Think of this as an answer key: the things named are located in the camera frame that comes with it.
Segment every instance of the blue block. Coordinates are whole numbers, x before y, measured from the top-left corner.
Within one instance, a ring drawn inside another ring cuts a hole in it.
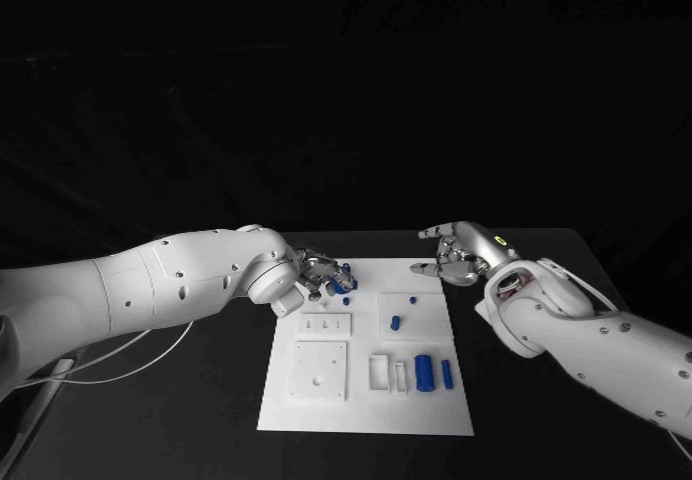
[[[452,381],[452,369],[450,369],[450,361],[443,360],[443,378],[445,378],[445,388],[452,390],[455,388],[455,383]]]
[[[436,390],[433,360],[429,355],[416,357],[416,388],[420,392],[433,392]]]

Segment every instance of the robotic hand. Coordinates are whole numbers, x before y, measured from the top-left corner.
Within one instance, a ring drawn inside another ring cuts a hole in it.
[[[420,238],[442,238],[437,264],[411,271],[453,285],[485,276],[476,311],[511,350],[548,351],[573,378],[643,419],[692,439],[692,339],[629,312],[597,312],[551,260],[522,260],[481,225],[455,222]],[[599,294],[589,285],[584,287]]]
[[[282,318],[358,288],[349,268],[260,225],[161,238],[109,257],[0,270],[0,401],[61,355],[218,313],[237,297]]]

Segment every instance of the black table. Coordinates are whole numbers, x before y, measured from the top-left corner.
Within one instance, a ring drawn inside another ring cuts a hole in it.
[[[522,257],[553,258],[625,303],[579,235],[498,229]],[[414,231],[292,233],[287,242],[342,258],[432,257]],[[482,286],[445,285],[475,437],[257,431],[276,317],[248,299],[199,321],[148,370],[97,386],[64,385],[16,479],[388,479],[692,477],[664,430],[501,343],[473,306]],[[185,327],[146,339],[74,378],[145,364]],[[78,352],[84,363],[120,345]]]

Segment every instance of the black background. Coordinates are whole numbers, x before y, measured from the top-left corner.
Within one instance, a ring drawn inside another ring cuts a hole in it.
[[[691,14],[645,1],[3,5],[0,264],[248,223],[568,227],[633,311],[692,334]]]

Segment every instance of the white platform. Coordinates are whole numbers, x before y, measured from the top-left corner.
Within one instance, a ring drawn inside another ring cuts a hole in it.
[[[341,264],[345,262],[359,284],[359,289],[348,294],[351,305],[344,305],[342,295],[326,297],[326,309],[306,301],[300,310],[277,321],[259,430],[473,435],[452,337],[416,341],[381,339],[380,295],[443,293],[440,280],[413,274],[408,268],[414,263],[433,263],[434,259],[339,259]],[[296,333],[306,313],[351,313],[351,337],[335,342],[346,344],[348,350],[344,402],[292,399],[290,385],[296,378],[292,370],[300,341]],[[430,393],[416,389],[414,357],[421,354],[433,357],[437,388]],[[371,355],[388,355],[391,393],[370,390]],[[445,388],[442,360],[452,364],[453,390]],[[408,393],[400,395],[394,388],[395,362],[404,362],[407,372]]]

